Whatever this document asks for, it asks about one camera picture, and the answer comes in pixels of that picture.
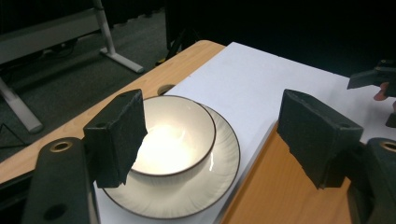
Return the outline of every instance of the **bowl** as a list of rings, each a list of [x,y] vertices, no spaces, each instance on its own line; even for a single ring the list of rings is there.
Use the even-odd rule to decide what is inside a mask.
[[[130,172],[126,185],[104,189],[119,207],[141,217],[173,219],[187,217],[216,203],[230,189],[239,169],[240,148],[227,120],[208,106],[216,125],[216,140],[209,155],[195,167],[178,175],[139,175]],[[197,167],[202,166],[197,174]]]
[[[162,182],[161,177],[185,179],[177,175],[199,172],[199,163],[211,151],[216,136],[207,110],[193,100],[172,95],[151,97],[143,104],[148,134],[131,170],[152,183]]]

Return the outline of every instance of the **plate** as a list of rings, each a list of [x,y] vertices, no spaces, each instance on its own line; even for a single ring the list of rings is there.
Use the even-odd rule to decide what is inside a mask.
[[[151,185],[130,172],[126,185],[104,189],[123,209],[143,217],[187,217],[217,202],[234,182],[239,169],[240,149],[233,128],[216,111],[204,106],[216,125],[216,140],[203,169],[186,180]]]

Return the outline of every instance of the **desk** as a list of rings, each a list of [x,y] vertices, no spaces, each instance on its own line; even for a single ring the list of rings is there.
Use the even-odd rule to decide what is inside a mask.
[[[180,52],[0,163],[0,183],[34,169],[39,149],[52,140],[66,136],[82,138],[85,124],[116,95],[134,89],[141,89],[144,98],[157,95],[161,86],[179,83],[223,49],[222,45],[200,41]],[[226,211],[224,223],[256,222],[257,217],[268,223],[350,223],[346,197],[348,182],[340,189],[317,190],[276,133],[270,134],[263,148]]]

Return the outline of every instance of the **human hand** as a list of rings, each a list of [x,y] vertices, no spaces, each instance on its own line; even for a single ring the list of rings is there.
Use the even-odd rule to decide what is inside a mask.
[[[386,99],[388,98],[388,96],[386,96],[384,93],[385,93],[385,91],[387,90],[388,86],[389,86],[389,83],[388,83],[388,82],[382,83],[382,84],[379,86],[379,88],[380,88],[381,90],[374,96],[374,99],[377,100],[377,101],[384,101],[384,100],[386,100]],[[396,101],[393,103],[393,110],[394,110],[394,112],[396,112]]]

